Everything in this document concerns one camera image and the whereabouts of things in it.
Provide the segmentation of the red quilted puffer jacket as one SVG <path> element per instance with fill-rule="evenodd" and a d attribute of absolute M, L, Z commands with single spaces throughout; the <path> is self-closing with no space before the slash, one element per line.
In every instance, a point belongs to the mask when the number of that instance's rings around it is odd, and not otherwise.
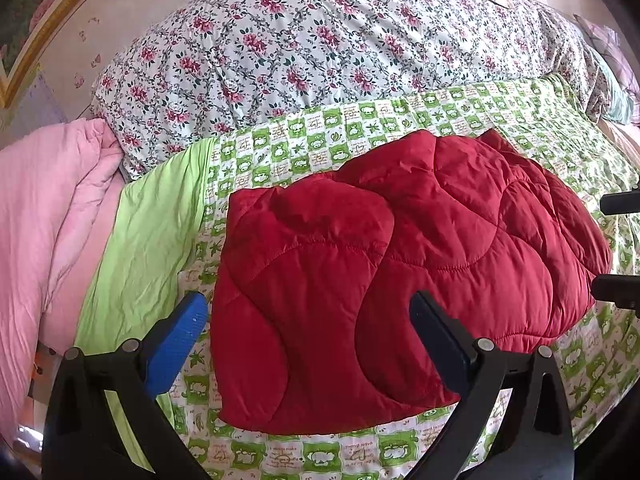
<path fill-rule="evenodd" d="M 396 422 L 456 396 L 409 320 L 428 292 L 501 349 L 551 344 L 612 252 L 582 201 L 501 134 L 420 130 L 230 195 L 210 321 L 221 419 L 265 434 Z"/>

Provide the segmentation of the green patterned bed sheet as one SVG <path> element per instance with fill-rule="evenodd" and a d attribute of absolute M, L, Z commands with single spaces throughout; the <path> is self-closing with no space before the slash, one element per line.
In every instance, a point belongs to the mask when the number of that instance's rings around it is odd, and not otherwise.
<path fill-rule="evenodd" d="M 425 129 L 478 136 L 496 129 L 562 179 L 587 209 L 639 181 L 637 129 L 607 136 L 566 81 L 471 84 L 396 100 L 310 108 L 203 140 L 122 190 L 113 231 L 82 307 L 76 344 L 88 354 L 140 338 L 184 292 L 212 296 L 229 195 L 334 169 Z M 276 437 L 225 424 L 208 341 L 200 338 L 158 400 L 214 479 L 398 479 L 435 440 L 450 408 L 329 436 Z"/>

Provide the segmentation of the pink folded blanket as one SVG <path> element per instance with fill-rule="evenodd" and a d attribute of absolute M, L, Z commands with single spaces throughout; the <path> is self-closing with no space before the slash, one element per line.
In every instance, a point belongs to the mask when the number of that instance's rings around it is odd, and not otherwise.
<path fill-rule="evenodd" d="M 122 149 L 102 119 L 29 133 L 1 151 L 1 434 L 12 441 L 38 344 L 74 343 L 114 226 Z"/>

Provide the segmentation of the floral white quilt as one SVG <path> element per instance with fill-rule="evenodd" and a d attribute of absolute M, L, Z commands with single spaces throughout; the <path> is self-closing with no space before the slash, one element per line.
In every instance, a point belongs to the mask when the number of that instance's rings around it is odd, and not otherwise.
<path fill-rule="evenodd" d="M 610 109 L 582 33 L 534 0 L 193 0 L 115 55 L 91 109 L 140 178 L 197 140 L 309 107 L 549 74 L 589 118 Z"/>

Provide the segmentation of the gold framed picture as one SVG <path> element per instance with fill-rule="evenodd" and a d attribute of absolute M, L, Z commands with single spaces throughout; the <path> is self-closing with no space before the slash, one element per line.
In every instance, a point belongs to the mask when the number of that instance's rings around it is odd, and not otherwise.
<path fill-rule="evenodd" d="M 8 108 L 16 99 L 27 74 L 37 64 L 42 51 L 54 35 L 85 0 L 52 0 L 40 14 L 24 46 L 18 51 L 9 73 L 1 66 L 1 107 Z"/>

